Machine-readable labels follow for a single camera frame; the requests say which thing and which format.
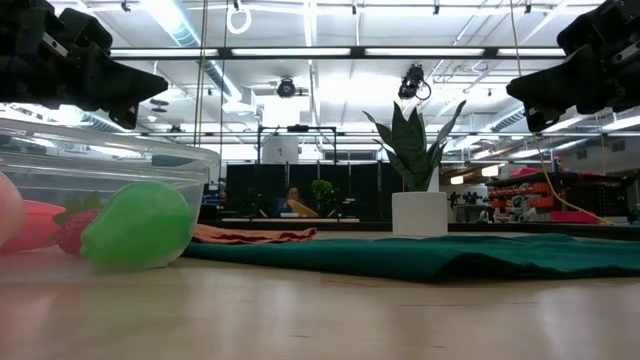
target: black partition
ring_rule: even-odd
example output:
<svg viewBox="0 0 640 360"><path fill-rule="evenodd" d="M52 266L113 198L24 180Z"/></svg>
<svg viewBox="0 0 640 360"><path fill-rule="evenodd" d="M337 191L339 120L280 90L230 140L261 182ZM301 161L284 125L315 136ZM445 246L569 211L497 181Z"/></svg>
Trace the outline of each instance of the black partition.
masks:
<svg viewBox="0 0 640 360"><path fill-rule="evenodd" d="M278 216L278 204L286 198L288 185L295 185L305 205L315 208L312 184L329 181L342 198L354 198L353 215L361 221L391 219L391 196L402 191L402 178L390 164L261 164L227 167L227 204L242 215L254 215L252 196L261 194L260 209Z"/></svg>
<svg viewBox="0 0 640 360"><path fill-rule="evenodd" d="M349 165L320 165L320 179L326 180L338 190L338 195L349 197Z"/></svg>
<svg viewBox="0 0 640 360"><path fill-rule="evenodd" d="M256 166L253 164L238 164L227 166L227 207L243 214L251 213L251 189L254 182Z"/></svg>
<svg viewBox="0 0 640 360"><path fill-rule="evenodd" d="M298 188L302 202L311 208L315 206L311 184L316 179L318 179L317 164L289 165L289 185Z"/></svg>
<svg viewBox="0 0 640 360"><path fill-rule="evenodd" d="M278 198L286 196L284 165L228 165L227 206L242 215L253 215L256 196L260 194L260 210L267 216L277 215Z"/></svg>
<svg viewBox="0 0 640 360"><path fill-rule="evenodd" d="M356 213L362 221L380 220L378 164L351 166L351 195L356 199Z"/></svg>
<svg viewBox="0 0 640 360"><path fill-rule="evenodd" d="M382 163L380 166L382 175L382 191L380 193L382 218L391 220L391 196L394 193L402 192L403 181L391 164Z"/></svg>

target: teal fabric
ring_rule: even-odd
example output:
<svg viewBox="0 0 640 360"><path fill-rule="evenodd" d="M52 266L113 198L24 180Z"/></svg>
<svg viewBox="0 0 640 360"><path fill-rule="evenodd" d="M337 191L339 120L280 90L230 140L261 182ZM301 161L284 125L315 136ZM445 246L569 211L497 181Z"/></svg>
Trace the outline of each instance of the teal fabric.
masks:
<svg viewBox="0 0 640 360"><path fill-rule="evenodd" d="M640 243L583 241L559 234L262 245L192 242L183 256L419 282L448 276L543 279L640 276Z"/></svg>

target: potted plant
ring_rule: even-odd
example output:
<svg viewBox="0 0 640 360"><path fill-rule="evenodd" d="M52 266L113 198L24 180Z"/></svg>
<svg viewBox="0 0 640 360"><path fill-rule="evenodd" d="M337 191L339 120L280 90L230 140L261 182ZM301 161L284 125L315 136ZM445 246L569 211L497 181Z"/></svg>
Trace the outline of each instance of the potted plant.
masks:
<svg viewBox="0 0 640 360"><path fill-rule="evenodd" d="M333 185L326 180L318 179L311 183L311 189L316 198L316 210L318 210L318 214L320 214L320 216L326 216L330 201L335 196Z"/></svg>
<svg viewBox="0 0 640 360"><path fill-rule="evenodd" d="M466 101L461 102L451 121L442 127L436 141L427 148L424 121L414 109L406 120L394 103L391 129L379 124L363 111L378 129L378 134L393 168L402 176L409 192L393 194L393 233L396 236L433 237L447 234L447 194L429 192L429 184L438 172L447 143Z"/></svg>

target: wooden table surface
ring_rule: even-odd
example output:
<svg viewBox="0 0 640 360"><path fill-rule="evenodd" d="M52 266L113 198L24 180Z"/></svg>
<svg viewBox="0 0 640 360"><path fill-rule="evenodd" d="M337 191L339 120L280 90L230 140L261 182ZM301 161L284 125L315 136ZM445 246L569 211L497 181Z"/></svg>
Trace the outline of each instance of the wooden table surface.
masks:
<svg viewBox="0 0 640 360"><path fill-rule="evenodd" d="M425 285L195 259L97 274L51 250L0 256L0 360L636 360L639 339L639 279Z"/></svg>

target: green plastic pepper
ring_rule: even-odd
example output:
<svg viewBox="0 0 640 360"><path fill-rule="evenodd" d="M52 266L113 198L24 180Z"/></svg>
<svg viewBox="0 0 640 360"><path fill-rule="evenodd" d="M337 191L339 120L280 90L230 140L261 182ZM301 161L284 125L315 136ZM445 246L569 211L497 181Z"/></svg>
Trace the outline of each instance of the green plastic pepper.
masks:
<svg viewBox="0 0 640 360"><path fill-rule="evenodd" d="M192 215L175 187L128 185L82 232L82 256L100 267L152 268L176 259L191 240Z"/></svg>

